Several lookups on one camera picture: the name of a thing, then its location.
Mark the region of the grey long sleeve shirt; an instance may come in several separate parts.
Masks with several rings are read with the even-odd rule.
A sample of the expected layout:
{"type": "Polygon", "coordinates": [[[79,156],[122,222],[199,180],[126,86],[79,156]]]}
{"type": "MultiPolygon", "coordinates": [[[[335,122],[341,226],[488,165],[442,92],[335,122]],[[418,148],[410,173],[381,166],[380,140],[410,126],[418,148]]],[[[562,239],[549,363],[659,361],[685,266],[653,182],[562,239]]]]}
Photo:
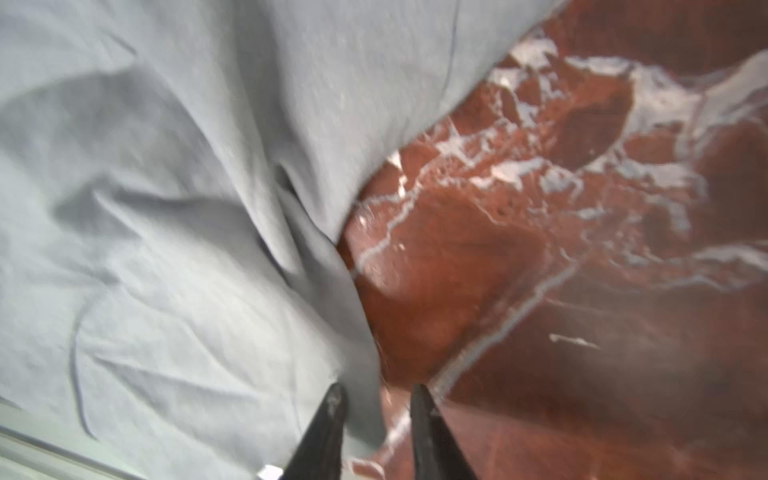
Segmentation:
{"type": "Polygon", "coordinates": [[[384,441],[336,250],[397,148],[555,1],[5,1],[1,396],[152,479],[384,441]]]}

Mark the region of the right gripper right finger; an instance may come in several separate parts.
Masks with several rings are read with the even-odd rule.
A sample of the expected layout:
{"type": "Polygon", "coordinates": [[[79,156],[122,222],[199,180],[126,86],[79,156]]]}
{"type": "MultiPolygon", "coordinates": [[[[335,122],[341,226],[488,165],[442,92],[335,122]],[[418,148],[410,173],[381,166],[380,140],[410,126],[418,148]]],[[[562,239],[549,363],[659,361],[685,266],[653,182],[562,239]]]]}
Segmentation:
{"type": "Polygon", "coordinates": [[[430,391],[423,384],[410,400],[414,478],[418,480],[477,480],[430,391]]]}

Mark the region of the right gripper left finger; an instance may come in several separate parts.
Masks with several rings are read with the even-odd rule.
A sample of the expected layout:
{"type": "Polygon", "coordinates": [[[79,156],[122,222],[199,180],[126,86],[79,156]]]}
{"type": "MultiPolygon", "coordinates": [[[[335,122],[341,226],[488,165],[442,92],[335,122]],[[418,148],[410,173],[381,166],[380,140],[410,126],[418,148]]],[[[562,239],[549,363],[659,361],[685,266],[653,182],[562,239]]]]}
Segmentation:
{"type": "Polygon", "coordinates": [[[342,445],[348,415],[344,386],[327,389],[306,432],[283,469],[282,480],[339,480],[342,445]]]}

